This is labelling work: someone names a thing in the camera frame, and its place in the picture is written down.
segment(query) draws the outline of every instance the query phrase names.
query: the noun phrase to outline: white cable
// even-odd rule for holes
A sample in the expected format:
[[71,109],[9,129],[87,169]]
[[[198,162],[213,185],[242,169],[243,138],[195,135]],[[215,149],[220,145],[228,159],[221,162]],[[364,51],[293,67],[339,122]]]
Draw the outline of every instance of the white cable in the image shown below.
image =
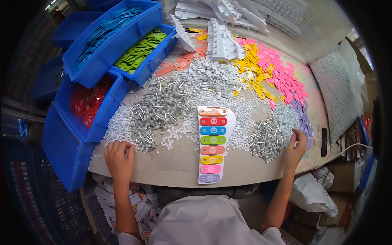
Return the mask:
[[350,145],[350,146],[347,147],[346,149],[344,149],[344,151],[341,151],[339,154],[337,154],[337,155],[335,155],[335,156],[333,156],[333,157],[328,158],[328,160],[325,161],[325,162],[323,162],[323,164],[321,164],[321,166],[324,165],[324,164],[326,164],[326,163],[328,163],[328,162],[330,162],[330,161],[332,161],[333,158],[335,158],[335,157],[341,155],[343,152],[347,151],[348,149],[350,149],[351,147],[353,147],[353,146],[355,146],[355,145],[361,145],[361,146],[364,146],[364,147],[372,148],[372,149],[373,149],[373,147],[371,147],[371,146],[367,146],[367,145],[364,145],[364,144],[361,144],[361,143],[355,143],[355,144],[353,144],[353,145]]

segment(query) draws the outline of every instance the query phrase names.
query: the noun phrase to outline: person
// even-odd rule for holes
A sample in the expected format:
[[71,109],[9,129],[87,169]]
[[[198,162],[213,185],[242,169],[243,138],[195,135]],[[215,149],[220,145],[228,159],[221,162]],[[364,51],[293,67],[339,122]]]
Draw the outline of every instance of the person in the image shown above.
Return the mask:
[[[279,231],[292,189],[295,169],[306,151],[306,135],[298,129],[283,152],[283,177],[268,205],[259,231],[250,229],[238,201],[223,195],[188,196],[167,204],[157,218],[149,236],[150,245],[163,244],[285,244]],[[128,142],[111,142],[104,155],[113,178],[116,225],[119,245],[143,244],[135,214],[128,197],[134,167],[135,146]]]

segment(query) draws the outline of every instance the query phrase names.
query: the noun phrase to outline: white shirt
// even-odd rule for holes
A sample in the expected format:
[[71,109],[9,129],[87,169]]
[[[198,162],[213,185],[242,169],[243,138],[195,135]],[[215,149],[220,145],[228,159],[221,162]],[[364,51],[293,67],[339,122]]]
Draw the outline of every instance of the white shirt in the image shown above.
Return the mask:
[[[249,229],[238,201],[227,196],[188,196],[166,205],[157,217],[149,245],[284,245],[280,231],[268,228],[262,235]],[[142,245],[128,233],[119,245]]]

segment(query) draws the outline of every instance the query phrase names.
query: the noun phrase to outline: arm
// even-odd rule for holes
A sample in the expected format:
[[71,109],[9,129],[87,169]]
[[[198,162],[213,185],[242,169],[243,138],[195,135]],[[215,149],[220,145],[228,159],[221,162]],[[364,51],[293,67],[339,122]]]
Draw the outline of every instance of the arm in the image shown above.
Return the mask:
[[134,166],[135,146],[128,142],[110,142],[104,149],[106,164],[113,178],[114,204],[118,233],[129,233],[142,241],[128,190]]
[[[293,129],[293,132],[294,134],[290,138],[289,145],[280,158],[284,166],[283,177],[268,205],[265,219],[261,225],[261,233],[269,227],[274,226],[279,229],[282,225],[294,181],[295,169],[306,151],[306,135],[298,129]],[[297,147],[294,147],[296,141],[299,142]]]

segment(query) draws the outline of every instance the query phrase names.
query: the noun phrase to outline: hand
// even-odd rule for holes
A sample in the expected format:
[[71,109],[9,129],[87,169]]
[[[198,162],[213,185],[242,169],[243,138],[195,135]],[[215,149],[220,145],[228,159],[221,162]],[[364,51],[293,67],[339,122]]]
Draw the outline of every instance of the hand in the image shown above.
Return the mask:
[[103,149],[106,164],[113,178],[113,186],[129,187],[135,159],[135,145],[129,142],[109,142]]
[[283,174],[292,174],[294,176],[295,169],[306,151],[307,139],[306,135],[301,130],[293,129],[292,131],[294,134],[291,135],[289,145],[283,152],[280,160],[284,166]]

